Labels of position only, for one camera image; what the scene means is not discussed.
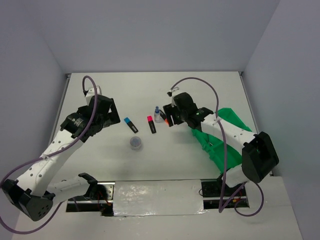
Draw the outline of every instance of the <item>blue marker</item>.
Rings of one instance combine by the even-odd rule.
[[[135,134],[137,132],[139,132],[138,129],[136,128],[136,126],[132,123],[132,121],[128,117],[126,117],[124,119],[124,121],[129,126],[129,128],[132,130],[132,132],[134,132]]]

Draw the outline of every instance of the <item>blue marker cap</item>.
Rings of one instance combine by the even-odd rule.
[[[126,118],[124,119],[124,121],[125,121],[126,124],[129,123],[129,122],[131,122],[131,120],[130,120],[128,117],[126,117]]]

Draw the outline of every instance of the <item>small bottle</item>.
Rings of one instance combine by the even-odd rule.
[[[160,117],[160,110],[159,110],[158,106],[156,106],[155,110],[154,110],[154,121],[156,123],[161,123],[162,122],[161,117]]]

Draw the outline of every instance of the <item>red marker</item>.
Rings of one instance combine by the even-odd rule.
[[[151,132],[153,134],[155,134],[157,131],[156,131],[156,127],[155,127],[154,121],[152,119],[152,116],[147,116],[146,118],[148,119],[148,123],[149,123]]]

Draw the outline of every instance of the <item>white table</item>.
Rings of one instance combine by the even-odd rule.
[[[218,92],[220,108],[232,108],[255,130],[246,94],[238,72],[127,72],[73,73],[68,83],[57,121],[85,105],[81,81],[90,75],[102,88],[102,94],[114,98],[121,123],[103,129],[91,137],[73,154],[55,176],[55,181],[72,178],[86,172],[99,181],[212,179],[220,173],[209,160],[185,125],[169,128],[155,123],[156,134],[151,134],[147,116],[155,106],[170,103],[167,91],[178,80],[198,77],[210,82]],[[198,107],[214,110],[214,93],[205,84],[186,80],[179,87],[189,93]],[[134,134],[124,123],[129,117],[139,132]],[[131,150],[132,136],[142,139],[143,149]],[[13,240],[28,239],[290,239],[301,240],[301,234],[281,177],[266,177],[261,183],[265,192],[265,206],[255,217],[238,216],[233,209],[219,214],[212,209],[205,214],[188,216],[101,217],[96,212],[65,213],[64,203],[57,216],[37,233]],[[259,191],[253,184],[246,187],[252,212],[260,204]],[[24,214],[19,216],[17,230],[29,230],[40,225]]]

